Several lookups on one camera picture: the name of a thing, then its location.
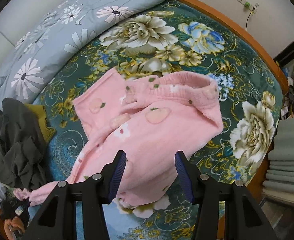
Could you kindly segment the white wall power socket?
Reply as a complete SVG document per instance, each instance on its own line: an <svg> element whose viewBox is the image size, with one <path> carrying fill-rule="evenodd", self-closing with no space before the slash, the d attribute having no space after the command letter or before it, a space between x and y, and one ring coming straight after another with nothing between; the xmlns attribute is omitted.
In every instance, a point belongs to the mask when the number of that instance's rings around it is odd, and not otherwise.
<svg viewBox="0 0 294 240"><path fill-rule="evenodd" d="M238 2L241 3L246 10L249 10L253 14L257 12L257 9L259 7L258 3L252 4L247 0L238 0Z"/></svg>

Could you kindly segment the pink fleece pajama garment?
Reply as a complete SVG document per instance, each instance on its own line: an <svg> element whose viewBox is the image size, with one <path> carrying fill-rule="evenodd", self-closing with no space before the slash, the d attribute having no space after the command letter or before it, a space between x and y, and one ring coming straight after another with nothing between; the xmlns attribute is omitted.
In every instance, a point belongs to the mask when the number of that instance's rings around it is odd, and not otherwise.
<svg viewBox="0 0 294 240"><path fill-rule="evenodd" d="M175 153L190 158L223 131L218 85L194 72L126 80L111 69L72 104L88 140L67 182L100 172L122 150L127 160L116 197L141 218L150 213L139 206L168 207Z"/></svg>

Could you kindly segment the stack of pale green blankets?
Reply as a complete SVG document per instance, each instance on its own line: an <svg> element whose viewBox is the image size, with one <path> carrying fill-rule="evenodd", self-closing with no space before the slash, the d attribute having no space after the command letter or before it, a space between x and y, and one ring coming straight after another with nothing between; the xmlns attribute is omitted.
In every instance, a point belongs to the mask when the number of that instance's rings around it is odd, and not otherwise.
<svg viewBox="0 0 294 240"><path fill-rule="evenodd" d="M282 120L268 153L269 168L263 194L275 201L294 205L294 118Z"/></svg>

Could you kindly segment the black box on shelf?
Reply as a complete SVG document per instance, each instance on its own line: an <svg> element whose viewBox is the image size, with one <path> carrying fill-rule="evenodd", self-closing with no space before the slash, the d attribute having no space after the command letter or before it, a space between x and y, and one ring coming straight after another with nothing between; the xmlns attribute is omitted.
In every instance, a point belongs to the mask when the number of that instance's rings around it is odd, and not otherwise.
<svg viewBox="0 0 294 240"><path fill-rule="evenodd" d="M286 64L294 59L294 41L277 54L273 60L280 67L283 68Z"/></svg>

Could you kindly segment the green floral bed blanket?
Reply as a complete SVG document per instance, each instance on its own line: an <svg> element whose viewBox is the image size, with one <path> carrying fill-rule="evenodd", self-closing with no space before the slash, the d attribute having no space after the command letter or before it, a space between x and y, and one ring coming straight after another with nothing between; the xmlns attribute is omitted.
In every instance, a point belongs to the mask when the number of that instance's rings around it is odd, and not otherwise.
<svg viewBox="0 0 294 240"><path fill-rule="evenodd" d="M128 39L155 18L169 27L174 42L144 52ZM110 49L110 42L125 43ZM283 99L280 76L256 51L208 15L168 0L128 22L120 23L76 53L35 99L56 129L48 146L50 181L67 178L87 142L72 101L106 71L116 68L124 79L178 71L200 73L218 84L223 132L197 151L191 162L224 183L249 183L272 143Z"/></svg>

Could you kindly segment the olive yellow garment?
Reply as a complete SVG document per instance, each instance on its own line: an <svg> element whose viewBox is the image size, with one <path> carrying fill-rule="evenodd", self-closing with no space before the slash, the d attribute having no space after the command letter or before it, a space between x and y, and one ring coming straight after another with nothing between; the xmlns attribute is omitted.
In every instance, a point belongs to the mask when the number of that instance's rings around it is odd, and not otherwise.
<svg viewBox="0 0 294 240"><path fill-rule="evenodd" d="M31 110L35 116L38 118L38 123L40 130L42 132L42 136L44 140L48 144L51 139L54 137L56 130L50 126L50 123L47 118L47 113L45 110L45 106L43 105L32 105L32 104L25 104L25 106Z"/></svg>

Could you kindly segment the orange wooden bed frame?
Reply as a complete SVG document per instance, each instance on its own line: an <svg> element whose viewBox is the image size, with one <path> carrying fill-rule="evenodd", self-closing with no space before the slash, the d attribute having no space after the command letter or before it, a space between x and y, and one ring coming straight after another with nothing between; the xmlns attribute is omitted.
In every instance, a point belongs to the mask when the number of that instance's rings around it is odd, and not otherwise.
<svg viewBox="0 0 294 240"><path fill-rule="evenodd" d="M218 21L229 30L231 30L234 34L238 35L242 38L248 45L250 45L253 50L260 56L260 58L265 62L268 66L274 77L276 77L277 82L279 83L283 95L288 93L288 81L283 74L282 70L279 66L274 62L274 60L270 57L270 55L265 51L265 49L247 32L243 29L240 25L235 23L233 20L228 18L226 15L222 14L221 12L217 11L216 9L212 8L205 3L198 1L198 0L178 0L189 7L192 7L207 16L211 17L212 19Z"/></svg>

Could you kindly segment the grey daisy print quilt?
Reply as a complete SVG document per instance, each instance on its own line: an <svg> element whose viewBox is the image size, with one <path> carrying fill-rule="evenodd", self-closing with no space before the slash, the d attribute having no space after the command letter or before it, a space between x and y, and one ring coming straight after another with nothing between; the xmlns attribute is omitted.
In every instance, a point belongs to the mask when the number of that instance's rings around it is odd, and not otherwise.
<svg viewBox="0 0 294 240"><path fill-rule="evenodd" d="M53 87L59 71L88 46L97 52L87 65L104 72L127 58L128 48L109 48L99 36L129 17L165 0L67 0L48 13L34 31L23 36L0 68L0 108L5 98L31 103Z"/></svg>

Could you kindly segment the dark grey garment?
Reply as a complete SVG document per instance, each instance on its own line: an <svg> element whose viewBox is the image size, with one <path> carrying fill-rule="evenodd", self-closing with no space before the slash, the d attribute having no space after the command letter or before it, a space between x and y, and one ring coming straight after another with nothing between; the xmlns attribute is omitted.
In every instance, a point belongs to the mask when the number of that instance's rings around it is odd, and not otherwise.
<svg viewBox="0 0 294 240"><path fill-rule="evenodd" d="M46 148L38 117L22 102L5 98L0 109L0 183L29 191L46 184Z"/></svg>

